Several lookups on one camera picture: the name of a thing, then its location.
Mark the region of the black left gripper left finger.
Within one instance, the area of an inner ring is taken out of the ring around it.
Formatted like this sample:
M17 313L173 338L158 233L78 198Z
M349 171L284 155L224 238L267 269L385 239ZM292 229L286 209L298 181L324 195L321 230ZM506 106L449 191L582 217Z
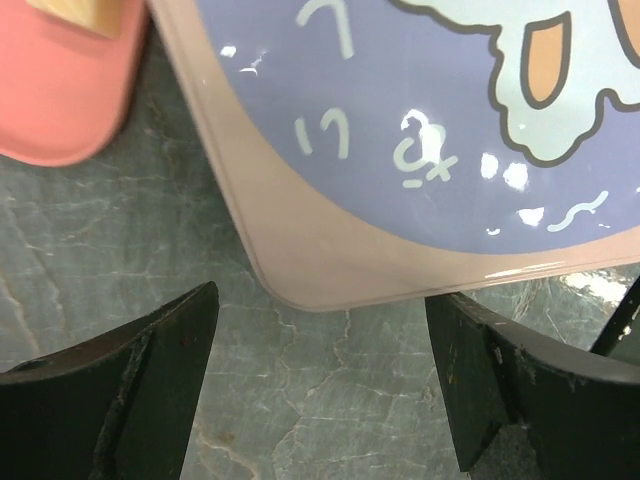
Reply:
M2 373L2 478L179 478L218 314L206 282Z

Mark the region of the silver tin lid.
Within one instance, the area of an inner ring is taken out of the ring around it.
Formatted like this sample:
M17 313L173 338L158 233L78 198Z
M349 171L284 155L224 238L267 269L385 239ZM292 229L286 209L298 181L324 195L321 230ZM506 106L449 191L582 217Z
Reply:
M154 1L262 284L346 309L639 258L635 1Z

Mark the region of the pink chocolate tray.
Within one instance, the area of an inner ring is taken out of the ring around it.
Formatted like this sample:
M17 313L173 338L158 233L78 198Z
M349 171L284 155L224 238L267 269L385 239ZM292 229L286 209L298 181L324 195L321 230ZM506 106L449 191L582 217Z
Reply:
M127 115L148 23L145 3L129 1L109 39L2 2L2 155L59 167L103 149Z

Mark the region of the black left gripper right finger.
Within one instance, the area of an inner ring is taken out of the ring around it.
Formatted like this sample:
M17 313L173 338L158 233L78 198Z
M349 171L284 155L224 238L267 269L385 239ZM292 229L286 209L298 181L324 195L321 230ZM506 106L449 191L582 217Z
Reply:
M460 293L425 309L461 471L520 426L547 479L638 478L638 363L564 344Z

